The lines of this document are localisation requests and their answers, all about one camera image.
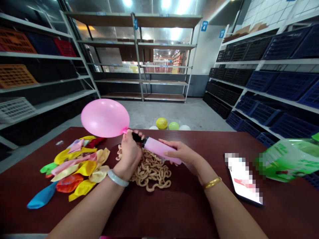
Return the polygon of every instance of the metal shelf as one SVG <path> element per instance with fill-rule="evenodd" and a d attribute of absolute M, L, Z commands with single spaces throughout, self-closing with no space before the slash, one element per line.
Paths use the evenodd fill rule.
<path fill-rule="evenodd" d="M 53 81 L 53 82 L 48 82 L 48 83 L 38 83 L 38 84 L 34 84 L 34 85 L 12 87 L 12 88 L 8 88 L 8 89 L 0 89 L 0 93 L 6 93 L 6 92 L 18 91 L 18 90 L 25 90 L 25 89 L 30 89 L 30 88 L 40 87 L 40 86 L 59 84 L 59 83 L 68 82 L 68 81 L 82 80 L 82 79 L 86 79 L 86 78 L 90 78 L 90 76 L 88 76 L 88 75 L 79 76 L 78 78 L 69 79 L 69 80 L 59 80 L 59 81 Z"/>

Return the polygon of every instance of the blue sign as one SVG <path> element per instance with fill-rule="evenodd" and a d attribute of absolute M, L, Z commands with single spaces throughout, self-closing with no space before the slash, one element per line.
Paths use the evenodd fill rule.
<path fill-rule="evenodd" d="M 139 25 L 137 24 L 137 19 L 134 20 L 134 27 L 135 27 L 135 30 L 139 28 Z"/>
<path fill-rule="evenodd" d="M 202 25 L 202 29 L 201 29 L 202 32 L 206 31 L 207 25 L 208 25 L 208 21 L 203 21 L 203 25 Z"/>
<path fill-rule="evenodd" d="M 223 38 L 225 34 L 225 29 L 220 31 L 219 38 Z"/>

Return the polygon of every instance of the orange plastic crate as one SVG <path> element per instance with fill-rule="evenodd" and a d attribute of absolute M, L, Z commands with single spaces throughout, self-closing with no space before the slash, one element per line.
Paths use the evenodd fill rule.
<path fill-rule="evenodd" d="M 0 44 L 6 51 L 37 54 L 24 33 L 11 29 L 0 27 Z"/>
<path fill-rule="evenodd" d="M 0 85 L 3 88 L 37 84 L 25 65 L 0 65 Z"/>

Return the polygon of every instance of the red plastic crate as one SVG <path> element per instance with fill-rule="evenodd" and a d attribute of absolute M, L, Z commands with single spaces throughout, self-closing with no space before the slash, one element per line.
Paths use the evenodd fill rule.
<path fill-rule="evenodd" d="M 58 38 L 54 38 L 53 40 L 62 56 L 76 57 L 76 54 L 70 42 L 60 40 Z"/>

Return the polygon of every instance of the white tiled wall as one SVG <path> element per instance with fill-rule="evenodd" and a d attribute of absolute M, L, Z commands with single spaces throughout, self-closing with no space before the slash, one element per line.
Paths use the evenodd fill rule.
<path fill-rule="evenodd" d="M 319 10 L 319 0 L 297 0 L 300 6 L 295 17 Z M 252 0 L 242 27 L 254 25 L 258 22 L 267 23 L 268 26 L 284 21 L 296 1 L 287 0 Z"/>

